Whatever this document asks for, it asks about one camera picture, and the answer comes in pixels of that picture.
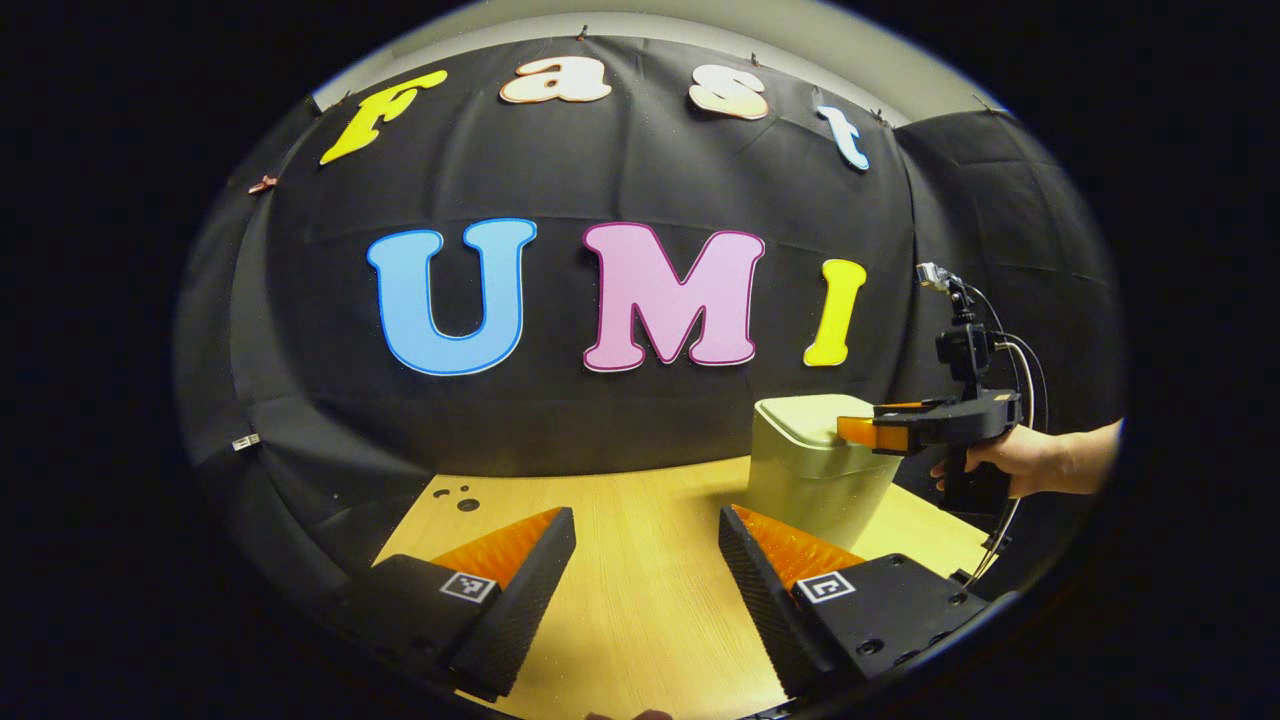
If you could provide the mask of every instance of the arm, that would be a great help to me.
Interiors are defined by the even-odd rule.
[[[1087,433],[1048,436],[1025,425],[1016,425],[998,439],[970,447],[965,471],[979,462],[992,462],[1009,473],[1012,480],[1009,497],[1025,497],[1037,492],[1089,495],[1102,487],[1120,450],[1120,424],[1116,420]],[[929,474],[942,477],[942,464]]]

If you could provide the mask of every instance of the black fabric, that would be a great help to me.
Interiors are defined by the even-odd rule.
[[[230,292],[244,229],[257,199],[246,190],[279,165],[319,109],[307,97],[298,102],[236,168],[209,210],[191,247],[174,319],[173,364],[183,441],[192,464],[248,434],[236,397],[230,355]]]
[[[611,95],[498,99],[516,67],[556,55],[600,59]],[[769,117],[744,122],[692,106],[690,73],[707,63],[759,77]],[[380,123],[378,140],[319,165],[364,97],[436,69],[447,81]],[[859,128],[869,172],[840,158],[815,102]],[[317,119],[296,115],[246,160],[246,177],[233,178],[197,242],[178,319],[179,401],[197,461],[248,428],[261,436],[246,452],[270,492],[326,562],[348,573],[367,568],[434,473],[684,465],[748,454],[751,406],[764,397],[836,392],[882,402],[955,392],[933,348],[950,304],[915,288],[918,261],[977,284],[1006,329],[1039,352],[1053,432],[1103,424],[1123,406],[1117,296],[1101,238],[1061,168],[1006,115],[893,129],[744,59],[616,37],[476,50],[355,94]],[[243,195],[262,173],[279,184]],[[538,224],[524,251],[520,345],[472,375],[402,365],[383,337],[369,246],[406,229],[440,232],[434,320],[467,334],[483,311],[477,255],[462,232],[493,218]],[[635,323],[641,366],[602,374],[582,365],[599,313],[599,265],[582,233],[617,220],[653,227],[681,275],[713,232],[764,240],[751,361],[712,368],[682,355],[663,365]],[[859,263],[868,281],[849,359],[809,368],[803,352],[827,290],[822,263],[833,258]],[[997,363],[988,383],[1011,384],[1010,366]],[[908,459],[900,484],[932,500],[933,461]],[[1038,505],[1051,503],[1025,503],[1018,521],[1041,523]],[[1014,537],[1020,532],[1015,524]],[[270,546],[253,552],[279,560]]]
[[[1061,164],[1005,114],[943,115],[895,135],[911,178],[918,261],[938,263],[982,290],[1005,331],[1036,351],[1048,384],[1047,432],[1092,430],[1119,419],[1128,372],[1120,288],[1093,215]],[[933,291],[914,295],[892,395],[955,392],[933,347],[951,304]],[[978,314],[995,327],[984,309]],[[1012,387],[1009,361],[998,359],[986,382]],[[1036,413],[1036,428],[1044,429],[1043,398]],[[909,457],[895,480],[937,501],[928,469],[938,460],[936,451]],[[1091,506],[1084,496],[1025,498],[1009,529],[1010,551],[975,592],[995,597],[1016,587]]]
[[[323,597],[355,571],[316,544],[255,457],[228,448],[196,468],[196,478],[236,544],[294,601]]]
[[[498,90],[534,58],[604,61],[609,96],[507,105]],[[699,64],[750,69],[772,114],[712,118],[686,101]],[[421,91],[367,147],[328,165],[357,104],[381,87],[436,68],[448,79]],[[490,47],[379,83],[317,123],[273,191],[266,283],[285,389],[371,442],[440,473],[540,475],[636,470],[750,451],[751,404],[763,397],[844,392],[882,400],[897,361],[910,286],[910,210],[892,136],[838,99],[861,129],[872,172],[840,159],[813,87],[742,59],[686,45],[593,37]],[[525,325],[516,351],[467,377],[430,377],[388,351],[376,274],[378,238],[440,232],[431,260],[434,319],[467,334],[480,323],[479,266],[462,246],[471,223],[527,218],[538,238],[524,254]],[[595,342],[599,266],[582,246],[594,224],[654,228],[684,275],[716,231],[767,245],[751,299],[755,359],[728,368],[681,357],[600,374],[582,365]],[[826,295],[822,263],[855,260],[869,279],[849,334],[850,359],[808,368]],[[648,346],[639,324],[636,342]]]

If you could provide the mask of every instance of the letter m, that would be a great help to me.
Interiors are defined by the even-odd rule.
[[[749,331],[751,278],[764,255],[760,238],[740,232],[713,234],[684,281],[648,225],[595,225],[582,243],[600,258],[599,337],[582,354],[588,368],[612,373],[644,363],[644,348],[631,337],[634,314],[640,315],[666,364],[680,355],[699,315],[703,334],[689,348],[694,363],[737,365],[755,356]]]

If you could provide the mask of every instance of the yellow letter i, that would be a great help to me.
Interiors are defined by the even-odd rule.
[[[804,351],[804,364],[809,366],[840,365],[849,356],[845,337],[849,319],[854,315],[858,288],[867,282],[867,270],[849,260],[827,260],[822,264],[822,277],[827,278],[827,301],[822,307],[818,336]]]

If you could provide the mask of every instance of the blue letter u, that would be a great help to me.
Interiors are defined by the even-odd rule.
[[[500,218],[476,223],[463,245],[480,252],[484,320],[466,337],[442,334],[431,316],[431,256],[444,246],[435,231],[389,234],[369,247],[378,270],[383,334],[397,360],[428,375],[468,375],[502,363],[520,342],[522,305],[520,255],[538,236],[530,220]]]

